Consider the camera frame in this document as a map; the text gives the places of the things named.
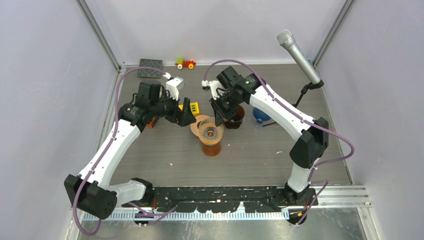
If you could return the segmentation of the clear glass dripper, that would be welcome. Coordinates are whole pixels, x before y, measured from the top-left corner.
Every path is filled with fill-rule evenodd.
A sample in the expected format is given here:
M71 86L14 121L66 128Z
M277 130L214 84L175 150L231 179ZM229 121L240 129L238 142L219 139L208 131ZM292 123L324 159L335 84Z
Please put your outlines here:
M220 141L224 134L222 125L216 126L214 117L207 117L198 124L198 136L207 141Z

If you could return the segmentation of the wooden ring holder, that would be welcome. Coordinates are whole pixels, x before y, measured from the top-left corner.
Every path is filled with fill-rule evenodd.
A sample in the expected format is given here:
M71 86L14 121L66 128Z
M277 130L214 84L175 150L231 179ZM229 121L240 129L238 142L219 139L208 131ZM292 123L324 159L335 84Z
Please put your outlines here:
M206 130L204 132L199 133L199 139L202 142L202 144L207 146L214 146L223 138L222 132L212 131L212 130Z

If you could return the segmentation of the coffee filter box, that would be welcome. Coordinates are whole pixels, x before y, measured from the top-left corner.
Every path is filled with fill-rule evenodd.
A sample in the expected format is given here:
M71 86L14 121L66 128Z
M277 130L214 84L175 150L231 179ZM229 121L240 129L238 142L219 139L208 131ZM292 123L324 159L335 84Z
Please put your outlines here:
M157 124L157 122L158 122L158 118L157 117L154 117L152 120L151 120L151 122L150 123L148 123L146 126L147 127L149 127L149 128L154 128L155 127L155 125Z

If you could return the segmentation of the amber glass carafe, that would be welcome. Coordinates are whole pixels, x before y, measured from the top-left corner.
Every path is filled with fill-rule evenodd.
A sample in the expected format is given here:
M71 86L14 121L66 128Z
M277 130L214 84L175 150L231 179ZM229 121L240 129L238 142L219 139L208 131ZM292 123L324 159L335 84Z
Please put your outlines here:
M206 144L202 144L202 151L205 155L209 156L209 157L214 157L217 156L222 149L222 146L220 143L217 143L215 145L206 145Z

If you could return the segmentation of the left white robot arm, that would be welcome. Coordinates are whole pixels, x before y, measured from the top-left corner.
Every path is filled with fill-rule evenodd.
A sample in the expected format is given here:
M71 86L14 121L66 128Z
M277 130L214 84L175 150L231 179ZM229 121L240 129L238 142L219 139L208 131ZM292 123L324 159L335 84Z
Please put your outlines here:
M134 177L126 183L111 185L111 178L130 145L152 121L165 118L181 127L196 122L189 98L184 98L183 106L179 107L184 85L177 77L165 85L155 80L139 84L132 102L118 110L117 122L93 159L78 175L66 177L64 186L72 204L105 220L117 206L135 202L148 207L153 202L151 182Z

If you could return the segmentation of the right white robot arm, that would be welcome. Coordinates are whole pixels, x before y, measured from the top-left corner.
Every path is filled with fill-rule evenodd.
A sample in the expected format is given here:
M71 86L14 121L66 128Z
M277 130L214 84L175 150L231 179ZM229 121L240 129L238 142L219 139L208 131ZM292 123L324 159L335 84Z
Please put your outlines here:
M270 116L291 136L294 145L289 156L293 166L282 194L291 205L299 205L309 189L313 165L328 147L328 121L323 117L315 119L289 104L256 72L243 77L229 66L216 80L202 80L201 86L211 92L209 102L216 126L229 123L237 115L237 107L245 103Z

